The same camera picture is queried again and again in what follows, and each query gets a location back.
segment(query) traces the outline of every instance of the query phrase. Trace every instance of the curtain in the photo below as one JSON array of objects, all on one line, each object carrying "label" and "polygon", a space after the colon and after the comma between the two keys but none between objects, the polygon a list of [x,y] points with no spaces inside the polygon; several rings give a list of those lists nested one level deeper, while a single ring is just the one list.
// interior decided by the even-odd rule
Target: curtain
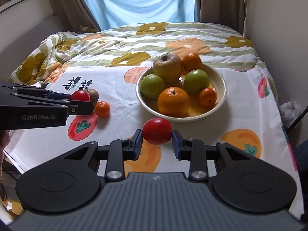
[{"label": "curtain", "polygon": [[125,24],[194,21],[195,0],[85,0],[102,30]]},{"label": "curtain", "polygon": [[229,26],[243,35],[244,0],[196,0],[198,21]]},{"label": "curtain", "polygon": [[84,0],[50,0],[50,2],[66,31],[78,32],[80,25],[100,31],[100,26]]}]

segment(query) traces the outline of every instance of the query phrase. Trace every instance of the brown curtain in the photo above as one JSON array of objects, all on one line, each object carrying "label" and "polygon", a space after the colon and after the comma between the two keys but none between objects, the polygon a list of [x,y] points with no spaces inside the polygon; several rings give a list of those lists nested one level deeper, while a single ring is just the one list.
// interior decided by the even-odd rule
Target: brown curtain
[{"label": "brown curtain", "polygon": [[50,0],[50,2],[66,31],[77,32],[80,25],[100,31],[100,26],[84,0]]},{"label": "brown curtain", "polygon": [[198,21],[218,23],[244,33],[244,0],[196,0]]}]

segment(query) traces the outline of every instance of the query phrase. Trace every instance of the bowl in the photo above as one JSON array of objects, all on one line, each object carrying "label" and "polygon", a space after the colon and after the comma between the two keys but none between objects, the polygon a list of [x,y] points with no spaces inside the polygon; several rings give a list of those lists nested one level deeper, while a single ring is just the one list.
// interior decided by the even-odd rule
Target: bowl
[{"label": "bowl", "polygon": [[215,89],[216,89],[216,93],[217,93],[217,100],[216,100],[216,105],[214,108],[212,108],[210,111],[201,114],[201,115],[197,115],[197,116],[191,116],[191,117],[171,117],[171,116],[167,116],[167,115],[163,115],[157,111],[155,111],[154,109],[150,108],[146,102],[143,99],[143,96],[140,93],[140,84],[142,79],[149,75],[149,74],[153,74],[153,69],[152,67],[150,67],[149,69],[147,69],[142,75],[141,77],[138,79],[137,81],[137,86],[136,86],[136,95],[137,98],[139,100],[139,102],[141,103],[141,105],[147,110],[149,111],[151,114],[153,114],[154,116],[157,117],[161,117],[163,119],[166,119],[168,121],[171,122],[192,122],[192,121],[196,121],[196,120],[200,120],[203,119],[211,114],[213,114],[216,110],[218,110],[221,105],[224,103],[226,97],[227,97],[227,87],[226,87],[226,83],[224,81],[224,79],[222,78],[222,76],[213,68],[203,64],[203,70],[207,73],[208,78],[210,80],[210,82],[214,85]]}]

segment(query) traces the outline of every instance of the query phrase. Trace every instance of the blue curtain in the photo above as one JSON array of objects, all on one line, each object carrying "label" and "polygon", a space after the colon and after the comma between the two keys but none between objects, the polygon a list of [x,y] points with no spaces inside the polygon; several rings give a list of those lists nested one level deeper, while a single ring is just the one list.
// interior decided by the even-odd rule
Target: blue curtain
[{"label": "blue curtain", "polygon": [[195,0],[85,0],[101,30],[125,24],[196,21]]}]

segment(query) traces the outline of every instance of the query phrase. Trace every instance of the bed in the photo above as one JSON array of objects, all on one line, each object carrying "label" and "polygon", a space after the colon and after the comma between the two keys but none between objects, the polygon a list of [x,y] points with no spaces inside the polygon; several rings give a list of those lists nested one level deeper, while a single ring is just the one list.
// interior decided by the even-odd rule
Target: bed
[{"label": "bed", "polygon": [[[88,27],[82,30],[93,31]],[[70,134],[76,121],[73,116],[64,127],[17,130],[11,133],[11,143],[5,149],[7,157],[23,173],[87,141],[105,145],[132,136],[153,117],[136,98],[138,77],[158,56],[169,52],[180,57],[198,53],[204,64],[220,72],[227,85],[227,99],[217,112],[196,122],[172,123],[173,128],[184,138],[198,138],[208,145],[227,141],[289,173],[298,186],[290,212],[299,218],[303,213],[301,185],[273,79],[252,41],[222,25],[159,22],[49,36],[9,82],[48,83],[46,89],[69,94],[94,88],[101,101],[109,102],[110,117],[89,119],[95,128],[78,138]],[[102,162],[99,174],[104,173],[104,165]],[[215,175],[210,162],[209,167],[210,175]],[[129,171],[187,174],[188,162],[176,160],[170,143],[155,146],[144,141],[139,160],[125,162],[126,174]]]}]

